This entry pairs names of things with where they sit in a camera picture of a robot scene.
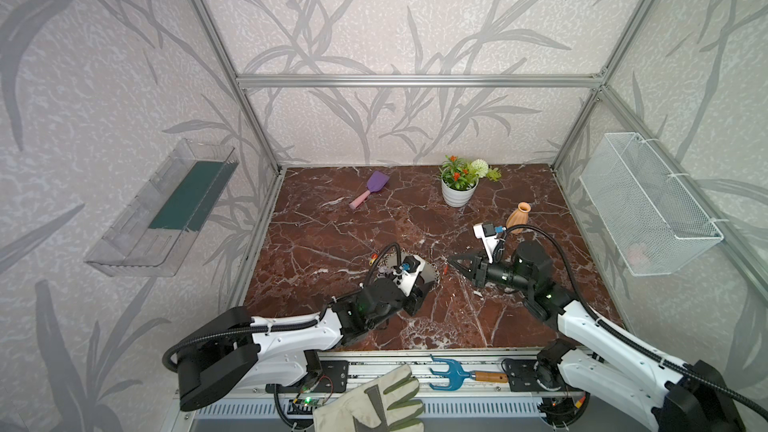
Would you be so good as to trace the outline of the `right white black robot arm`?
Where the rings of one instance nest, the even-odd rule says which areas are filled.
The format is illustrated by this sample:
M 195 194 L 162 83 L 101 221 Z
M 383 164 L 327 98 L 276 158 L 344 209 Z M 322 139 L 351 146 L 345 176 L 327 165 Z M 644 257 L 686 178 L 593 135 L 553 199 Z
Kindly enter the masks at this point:
M 650 431 L 742 431 L 739 405 L 767 415 L 706 362 L 665 354 L 584 304 L 553 279 L 553 261 L 538 242 L 520 243 L 508 262 L 484 252 L 457 254 L 448 262 L 478 288 L 493 284 L 522 293 L 529 313 L 558 333 L 533 369 L 547 390 L 582 390 Z

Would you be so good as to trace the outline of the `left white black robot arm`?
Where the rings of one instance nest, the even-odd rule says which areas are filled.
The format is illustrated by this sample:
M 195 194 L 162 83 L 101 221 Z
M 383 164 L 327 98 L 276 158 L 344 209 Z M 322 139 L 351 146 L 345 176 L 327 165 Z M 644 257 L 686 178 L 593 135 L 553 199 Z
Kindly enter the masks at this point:
M 381 277 L 313 314 L 265 318 L 231 308 L 171 346 L 162 363 L 178 378 L 180 409 L 202 409 L 238 387 L 294 387 L 318 379 L 318 353 L 352 345 L 401 311 L 415 314 L 433 278 Z

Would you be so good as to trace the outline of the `small terracotta vase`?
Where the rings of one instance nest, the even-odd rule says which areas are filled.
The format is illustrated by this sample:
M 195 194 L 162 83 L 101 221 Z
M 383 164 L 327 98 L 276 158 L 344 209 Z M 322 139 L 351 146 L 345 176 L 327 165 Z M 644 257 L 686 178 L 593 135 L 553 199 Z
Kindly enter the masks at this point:
M 517 205 L 517 208 L 507 218 L 506 227 L 511 228 L 516 225 L 527 224 L 530 212 L 531 205 L 527 202 L 520 202 Z

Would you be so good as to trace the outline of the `white pot with flowers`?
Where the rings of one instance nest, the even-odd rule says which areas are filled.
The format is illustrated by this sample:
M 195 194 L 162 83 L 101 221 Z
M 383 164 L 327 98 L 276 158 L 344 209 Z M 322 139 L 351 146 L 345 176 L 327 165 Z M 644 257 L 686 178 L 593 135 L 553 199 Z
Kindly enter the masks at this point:
M 446 204 L 461 208 L 470 201 L 483 179 L 498 182 L 502 178 L 502 173 L 499 168 L 491 167 L 483 159 L 470 161 L 450 155 L 439 167 L 439 178 Z

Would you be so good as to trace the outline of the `white green work glove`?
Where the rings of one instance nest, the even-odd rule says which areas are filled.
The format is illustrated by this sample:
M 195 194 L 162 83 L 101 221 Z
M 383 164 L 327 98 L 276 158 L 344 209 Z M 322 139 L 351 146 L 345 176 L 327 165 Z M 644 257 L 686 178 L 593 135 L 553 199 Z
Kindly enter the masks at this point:
M 346 392 L 313 412 L 314 430 L 424 431 L 420 418 L 425 410 L 416 398 L 418 379 L 408 365 Z

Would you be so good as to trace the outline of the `blue garden hand fork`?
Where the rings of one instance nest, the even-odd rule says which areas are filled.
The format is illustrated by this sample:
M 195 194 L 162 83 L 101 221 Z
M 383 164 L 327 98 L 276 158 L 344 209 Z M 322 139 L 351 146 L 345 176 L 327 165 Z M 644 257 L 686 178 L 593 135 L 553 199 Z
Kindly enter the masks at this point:
M 435 377 L 447 380 L 446 384 L 430 383 L 429 387 L 435 391 L 457 391 L 467 379 L 485 383 L 501 384 L 508 382 L 508 376 L 503 372 L 466 371 L 461 363 L 455 359 L 436 357 L 434 355 L 431 355 L 430 358 L 433 362 L 442 363 L 447 366 L 445 371 L 435 371 L 433 368 L 430 369 L 430 373 Z

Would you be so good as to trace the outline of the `green circuit board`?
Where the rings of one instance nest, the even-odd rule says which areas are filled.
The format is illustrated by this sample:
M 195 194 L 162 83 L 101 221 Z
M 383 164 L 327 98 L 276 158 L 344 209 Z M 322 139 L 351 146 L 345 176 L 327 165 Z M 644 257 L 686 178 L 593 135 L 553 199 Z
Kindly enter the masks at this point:
M 317 397 L 297 397 L 290 399 L 286 405 L 286 415 L 293 416 L 311 416 L 315 409 L 322 404 L 322 400 Z

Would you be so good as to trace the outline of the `purple pink toy spatula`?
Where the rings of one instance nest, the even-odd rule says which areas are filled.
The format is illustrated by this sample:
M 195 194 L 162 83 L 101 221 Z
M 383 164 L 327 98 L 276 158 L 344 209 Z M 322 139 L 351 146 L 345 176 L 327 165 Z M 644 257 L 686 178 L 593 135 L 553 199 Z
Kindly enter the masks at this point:
M 361 193 L 357 198 L 355 198 L 350 204 L 349 207 L 352 210 L 357 209 L 371 194 L 380 192 L 385 185 L 389 181 L 389 176 L 380 172 L 375 171 L 368 179 L 366 183 L 366 190 Z

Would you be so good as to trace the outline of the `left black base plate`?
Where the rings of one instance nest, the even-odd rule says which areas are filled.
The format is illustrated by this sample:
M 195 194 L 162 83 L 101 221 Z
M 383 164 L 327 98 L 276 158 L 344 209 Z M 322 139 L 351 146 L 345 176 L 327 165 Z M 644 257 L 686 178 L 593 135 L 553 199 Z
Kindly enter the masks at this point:
M 321 393 L 334 394 L 347 391 L 350 362 L 347 360 L 320 361 L 318 372 L 311 372 L 296 385 L 280 386 L 280 394 Z

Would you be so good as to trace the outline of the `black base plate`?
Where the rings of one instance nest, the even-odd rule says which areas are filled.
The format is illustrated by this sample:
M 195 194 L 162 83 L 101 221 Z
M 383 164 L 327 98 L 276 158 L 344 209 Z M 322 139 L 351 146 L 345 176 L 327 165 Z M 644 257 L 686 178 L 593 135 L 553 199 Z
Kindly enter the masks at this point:
M 512 392 L 556 392 L 562 388 L 557 371 L 535 359 L 505 358 L 501 367 Z
M 334 394 L 347 391 L 350 362 L 347 360 L 320 361 L 318 372 L 311 372 L 296 385 L 280 386 L 280 394 L 321 393 Z

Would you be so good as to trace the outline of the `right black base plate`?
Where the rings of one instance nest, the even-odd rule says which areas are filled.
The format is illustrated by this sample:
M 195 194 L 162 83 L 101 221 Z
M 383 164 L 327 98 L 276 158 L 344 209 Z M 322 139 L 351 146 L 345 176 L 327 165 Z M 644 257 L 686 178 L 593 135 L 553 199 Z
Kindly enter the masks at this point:
M 562 388 L 557 371 L 535 359 L 505 358 L 501 367 L 512 392 L 556 392 Z

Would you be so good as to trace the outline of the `clear plastic wall tray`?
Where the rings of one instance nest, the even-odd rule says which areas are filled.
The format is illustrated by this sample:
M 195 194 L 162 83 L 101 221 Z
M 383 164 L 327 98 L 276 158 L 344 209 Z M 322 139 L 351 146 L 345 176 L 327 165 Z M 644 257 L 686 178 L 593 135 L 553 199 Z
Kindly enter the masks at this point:
M 173 277 L 239 165 L 229 145 L 180 140 L 84 262 L 108 277 Z

